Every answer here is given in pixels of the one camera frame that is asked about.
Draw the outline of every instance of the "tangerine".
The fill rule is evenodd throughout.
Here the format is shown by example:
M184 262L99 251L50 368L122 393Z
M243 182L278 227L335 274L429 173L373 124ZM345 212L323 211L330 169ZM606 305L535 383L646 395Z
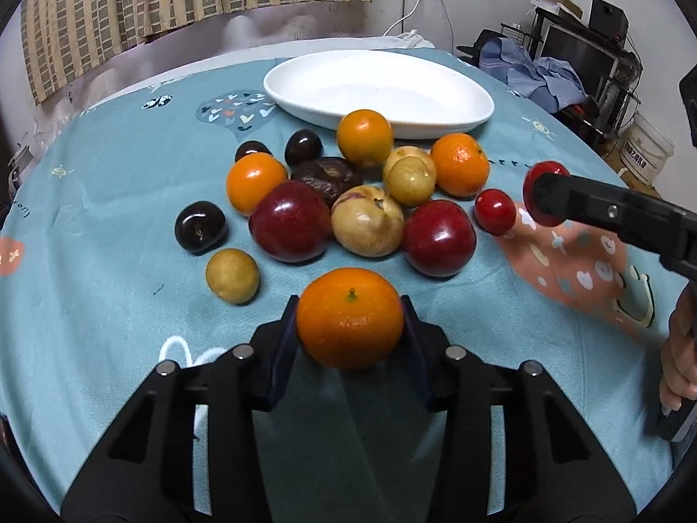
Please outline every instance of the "tangerine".
M358 370L388 358L402 336L404 313L395 287L381 275L343 268L308 285L296 324L302 344L319 363Z
M225 190L230 204L250 216L264 197L288 180L288 171L268 153L250 153L232 166Z
M473 197L489 179L489 160L472 136L449 134L431 148L436 183L453 197Z
M354 165L376 167L389 157L395 136L385 117L373 110L356 110L346 114L337 128L337 145Z

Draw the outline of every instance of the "metal screw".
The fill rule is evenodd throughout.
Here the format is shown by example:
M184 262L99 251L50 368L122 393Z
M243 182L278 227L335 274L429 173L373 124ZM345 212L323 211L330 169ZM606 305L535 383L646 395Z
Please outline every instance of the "metal screw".
M541 364L534 360L529 360L523 364L523 371L532 377L539 376L544 370Z
M163 362L160 362L158 366L155 368L155 371L159 373L161 376L168 376L170 374L173 374L176 370L176 362L173 362L172 360L165 360Z
M445 349L445 356L447 358L450 358L451 360L455 360L456 362L459 362L462 358L467 356L467 351L465 348L462 346L448 346Z
M238 344L232 348L232 355L238 360L248 360L254 355L254 348L249 344Z

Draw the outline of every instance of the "white dish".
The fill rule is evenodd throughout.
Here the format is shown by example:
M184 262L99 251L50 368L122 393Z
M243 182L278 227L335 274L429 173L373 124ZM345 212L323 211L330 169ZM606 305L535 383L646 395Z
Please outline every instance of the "white dish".
M399 139L469 132L494 114L489 93L436 62L384 51L326 51L283 62L264 90L303 121L336 129L349 112L370 109Z

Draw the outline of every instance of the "blue cloth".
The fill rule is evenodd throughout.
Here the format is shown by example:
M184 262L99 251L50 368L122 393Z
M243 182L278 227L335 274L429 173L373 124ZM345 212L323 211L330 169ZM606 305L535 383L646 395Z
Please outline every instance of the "blue cloth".
M473 132L493 162L490 187L520 202L525 164L547 159L621 184L558 121L494 78L441 51L405 53L459 70L493 97L496 113ZM182 365L213 359L249 340L260 323L277 320L288 297L311 280L360 266L409 294L423 320L440 324L452 342L483 360L507 367L541 362L645 505L672 469L670 446L647 436L645 425L656 414L658 345L684 281L656 256L629 248L633 265L651 277L656 305L656 321L639 341L545 298L482 232L472 261L446 282L419 276L400 253L371 261L339 245L309 265L273 261L229 206L224 182L242 141L263 141L283 159L288 137L305 126L261 90L279 62L204 72L87 111L22 185L0 238L23 244L20 266L0 276L0 411L51 504L60 504L95 442L159 359ZM317 131L325 154L337 155L334 133ZM259 263L261 292L250 305L228 305L210 293L208 256L190 256L174 239L177 214L200 199L224 210L227 247ZM461 205L472 210L472 203ZM254 420L275 521L424 520L445 417L423 411L402 372L339 373L300 353L277 410ZM198 421L196 501L205 509L203 411ZM498 416L495 428L492 508L503 501Z
M586 97L581 80L567 61L551 57L533 61L524 47L503 37L484 45L480 69L550 113L581 104Z

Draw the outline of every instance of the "bucket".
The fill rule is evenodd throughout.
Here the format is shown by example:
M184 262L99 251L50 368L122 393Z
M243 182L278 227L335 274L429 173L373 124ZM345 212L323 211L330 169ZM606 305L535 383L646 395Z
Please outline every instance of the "bucket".
M674 151L675 146L637 112L619 156L636 178L651 185Z

